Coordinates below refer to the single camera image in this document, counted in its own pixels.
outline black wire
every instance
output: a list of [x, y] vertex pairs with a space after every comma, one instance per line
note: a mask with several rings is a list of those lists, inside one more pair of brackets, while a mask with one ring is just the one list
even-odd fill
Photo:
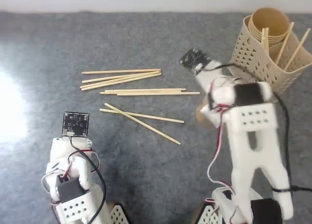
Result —
[[77, 147], [74, 146], [73, 144], [73, 141], [72, 141], [72, 137], [69, 136], [69, 142], [71, 144], [71, 146], [76, 149], [91, 165], [92, 167], [95, 169], [99, 179], [101, 180], [102, 182], [102, 186], [103, 186], [103, 198], [102, 198], [102, 201], [101, 201], [101, 204], [99, 205], [97, 211], [95, 212], [95, 214], [93, 215], [93, 217], [90, 219], [90, 221], [88, 222], [88, 224], [91, 224], [94, 219], [98, 216], [98, 214], [101, 212], [103, 206], [104, 206], [104, 203], [105, 203], [105, 200], [106, 200], [106, 184], [105, 184], [105, 180], [103, 178], [103, 176], [101, 175], [100, 171], [98, 170], [98, 168], [96, 167], [96, 165], [93, 163], [93, 161], [83, 152], [81, 151], [80, 149], [78, 149]]
[[58, 217], [57, 213], [55, 212], [55, 209], [54, 209], [53, 205], [51, 205], [51, 209], [52, 209], [52, 212], [54, 214], [55, 219], [57, 220], [57, 223], [61, 224], [60, 221], [59, 221], [59, 217]]
[[71, 154], [69, 154], [68, 155], [68, 157], [67, 157], [67, 160], [69, 160], [69, 158], [71, 157], [71, 156], [73, 156], [75, 153], [78, 153], [79, 151], [75, 151], [75, 152], [72, 152]]
[[[256, 80], [262, 81], [257, 75], [253, 74], [252, 72], [248, 71], [246, 68], [243, 68], [243, 67], [241, 67], [241, 66], [239, 66], [239, 65], [237, 65], [235, 63], [221, 64], [221, 65], [215, 67], [214, 69], [205, 70], [205, 71], [213, 71], [213, 70], [222, 69], [222, 68], [231, 67], [231, 66], [239, 68], [242, 71], [250, 74]], [[310, 192], [312, 192], [312, 188], [309, 188], [309, 187], [299, 187], [299, 186], [293, 185], [291, 163], [290, 163], [290, 156], [289, 156], [289, 129], [290, 129], [289, 112], [288, 112], [287, 106], [285, 105], [283, 100], [280, 98], [280, 96], [276, 92], [273, 92], [273, 94], [276, 97], [276, 99], [277, 99], [278, 103], [280, 104], [280, 106], [282, 107], [284, 115], [285, 115], [285, 120], [286, 120], [285, 135], [284, 135], [284, 151], [285, 151], [286, 171], [287, 171], [287, 174], [288, 174], [290, 188], [289, 189], [276, 189], [276, 188], [272, 188], [272, 190], [275, 191], [275, 192], [288, 192], [288, 191], [290, 191], [291, 193], [293, 191], [310, 191]]]

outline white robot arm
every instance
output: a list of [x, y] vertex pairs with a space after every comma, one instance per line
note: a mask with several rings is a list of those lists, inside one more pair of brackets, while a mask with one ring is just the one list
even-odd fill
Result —
[[[89, 114], [65, 112], [63, 137], [54, 138], [50, 162], [42, 184], [51, 196], [52, 209], [61, 224], [113, 224], [128, 220], [121, 205], [115, 205], [110, 213], [105, 202], [106, 186], [98, 165], [91, 161], [92, 142], [86, 138]], [[94, 170], [103, 183], [101, 187], [91, 182]]]
[[[195, 75], [207, 93], [208, 104], [200, 112], [219, 127], [219, 133], [222, 133], [222, 124], [227, 126], [233, 186], [212, 180], [209, 166], [207, 174], [211, 181], [225, 186], [213, 191], [213, 199], [208, 199], [222, 216], [219, 222], [213, 223], [281, 224], [282, 220], [290, 219], [293, 216], [290, 183], [281, 160], [276, 114], [269, 102], [273, 96], [269, 84], [242, 84], [239, 78], [224, 76], [219, 69], [221, 63], [197, 49], [191, 49], [180, 63]], [[249, 142], [251, 132], [256, 136], [255, 149]], [[257, 168], [262, 169], [273, 188], [282, 191], [273, 192], [274, 200], [262, 199], [251, 188]]]

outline circuit board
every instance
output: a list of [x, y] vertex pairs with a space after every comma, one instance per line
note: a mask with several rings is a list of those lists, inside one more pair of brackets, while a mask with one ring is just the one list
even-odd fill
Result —
[[206, 54], [195, 48], [190, 49], [180, 59], [180, 64], [194, 75], [197, 75], [210, 62], [211, 59]]
[[64, 112], [62, 136], [87, 137], [89, 114]]

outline hole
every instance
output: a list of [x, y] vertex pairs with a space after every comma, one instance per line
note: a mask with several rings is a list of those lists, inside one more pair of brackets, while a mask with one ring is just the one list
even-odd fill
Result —
[[256, 135], [255, 131], [248, 132], [248, 140], [249, 140], [249, 145], [252, 150], [257, 149], [257, 140], [256, 140]]

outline chopstick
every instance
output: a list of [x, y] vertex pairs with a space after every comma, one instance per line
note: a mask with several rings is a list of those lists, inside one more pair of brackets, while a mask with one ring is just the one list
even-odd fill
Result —
[[141, 76], [141, 77], [136, 77], [136, 78], [126, 79], [126, 80], [116, 81], [116, 82], [112, 82], [112, 83], [94, 85], [94, 86], [91, 86], [91, 87], [82, 88], [81, 90], [84, 91], [84, 90], [90, 90], [90, 89], [96, 89], [96, 88], [100, 88], [100, 87], [105, 87], [105, 86], [109, 86], [109, 85], [127, 83], [127, 82], [130, 82], [130, 81], [135, 81], [135, 80], [139, 80], [139, 79], [146, 79], [146, 78], [150, 78], [150, 77], [154, 77], [154, 76], [158, 76], [158, 75], [161, 75], [161, 73], [157, 73], [157, 74], [154, 74], [154, 75], [145, 75], [145, 76]]
[[105, 90], [102, 94], [117, 94], [117, 93], [128, 93], [128, 92], [149, 92], [149, 91], [184, 91], [184, 88], [177, 89], [112, 89]]
[[159, 93], [136, 93], [136, 92], [133, 92], [133, 93], [117, 93], [117, 96], [146, 96], [146, 95], [199, 95], [200, 92], [180, 92], [180, 93], [177, 93], [177, 92], [159, 92]]
[[288, 63], [286, 64], [284, 70], [287, 71], [292, 63], [292, 61], [294, 60], [294, 58], [296, 57], [297, 53], [299, 52], [300, 48], [302, 47], [303, 43], [305, 42], [305, 40], [308, 37], [308, 34], [310, 32], [311, 28], [308, 28], [306, 33], [303, 35], [300, 43], [298, 44], [297, 48], [295, 49], [294, 53], [292, 54], [291, 58], [289, 59]]
[[157, 72], [161, 69], [137, 69], [137, 70], [116, 70], [116, 71], [85, 71], [82, 74], [110, 74], [110, 73], [127, 73], [127, 72]]
[[[99, 109], [101, 112], [107, 112], [107, 113], [118, 113], [114, 110], [108, 110], [108, 109]], [[143, 118], [151, 118], [151, 119], [157, 119], [157, 120], [163, 120], [163, 121], [169, 121], [169, 122], [175, 122], [175, 123], [184, 123], [183, 120], [173, 119], [173, 118], [163, 118], [153, 115], [147, 115], [147, 114], [140, 114], [140, 113], [131, 113], [131, 112], [125, 112], [131, 116], [137, 116], [137, 117], [143, 117]]]
[[86, 79], [83, 80], [82, 83], [90, 83], [90, 82], [96, 82], [101, 80], [107, 80], [107, 79], [117, 79], [117, 78], [123, 78], [131, 75], [116, 75], [116, 76], [109, 76], [109, 77], [102, 77], [102, 78], [96, 78], [96, 79]]
[[145, 75], [159, 74], [159, 73], [160, 72], [146, 72], [146, 73], [133, 74], [133, 75], [128, 75], [128, 76], [122, 77], [122, 78], [112, 79], [112, 80], [93, 83], [93, 84], [82, 85], [82, 86], [80, 86], [80, 88], [82, 89], [82, 88], [91, 87], [91, 86], [95, 86], [95, 85], [99, 85], [99, 84], [108, 84], [108, 83], [113, 83], [113, 82], [120, 81], [120, 80], [126, 80], [126, 79], [141, 77], [141, 76], [145, 76]]
[[151, 131], [153, 131], [153, 132], [155, 132], [155, 133], [157, 133], [157, 134], [159, 134], [159, 135], [161, 135], [161, 136], [167, 138], [168, 140], [171, 140], [172, 142], [174, 142], [174, 143], [176, 143], [176, 144], [178, 144], [178, 145], [181, 144], [180, 142], [178, 142], [178, 141], [175, 140], [174, 138], [172, 138], [172, 137], [166, 135], [165, 133], [163, 133], [163, 132], [161, 132], [161, 131], [159, 131], [159, 130], [153, 128], [152, 126], [150, 126], [150, 125], [148, 125], [148, 124], [142, 122], [141, 120], [138, 120], [137, 118], [134, 118], [133, 116], [127, 114], [126, 112], [123, 112], [123, 111], [117, 109], [116, 107], [114, 107], [114, 106], [112, 106], [112, 105], [110, 105], [110, 104], [108, 104], [108, 103], [105, 103], [104, 105], [107, 106], [108, 108], [111, 108], [112, 110], [114, 110], [114, 111], [116, 111], [116, 112], [118, 112], [118, 113], [120, 113], [120, 114], [122, 114], [122, 115], [124, 115], [124, 116], [126, 116], [126, 117], [128, 117], [128, 118], [130, 118], [130, 119], [132, 119], [133, 121], [135, 121], [135, 122], [137, 122], [137, 123], [139, 123], [139, 124], [145, 126], [146, 128], [150, 129]]
[[265, 48], [266, 51], [269, 53], [269, 28], [265, 29]]
[[283, 54], [283, 51], [284, 51], [285, 46], [286, 46], [286, 44], [287, 44], [288, 38], [289, 38], [290, 34], [292, 33], [293, 25], [294, 25], [294, 22], [291, 22], [291, 25], [290, 25], [290, 27], [289, 27], [289, 31], [288, 31], [287, 35], [285, 36], [284, 42], [283, 42], [283, 44], [282, 44], [282, 47], [281, 47], [281, 49], [279, 50], [278, 56], [277, 56], [277, 58], [276, 58], [276, 60], [275, 60], [276, 65], [278, 65], [279, 60], [280, 60], [281, 57], [282, 57], [282, 54]]

